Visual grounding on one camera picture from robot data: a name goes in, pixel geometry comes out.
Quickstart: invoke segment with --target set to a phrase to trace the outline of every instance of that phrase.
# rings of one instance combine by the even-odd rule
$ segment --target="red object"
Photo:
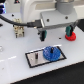
[[[69,41],[75,41],[76,40],[76,34],[74,32],[72,32],[72,35],[70,37],[65,35],[65,38]]]
[[[18,1],[16,1],[18,3]]]

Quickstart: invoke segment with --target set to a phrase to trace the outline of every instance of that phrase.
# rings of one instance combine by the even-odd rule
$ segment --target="cable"
[[[27,26],[27,27],[35,27],[35,28],[42,28],[41,20],[35,20],[34,22],[28,22],[28,23],[17,23],[14,21],[11,21],[4,16],[0,15],[0,19],[4,20],[7,23],[17,25],[17,26]]]
[[[25,23],[17,23],[17,22],[11,21],[11,20],[3,17],[2,15],[0,15],[0,19],[4,20],[5,22],[8,22],[10,24],[13,24],[13,25],[17,25],[17,26],[28,26],[28,24],[25,24]]]

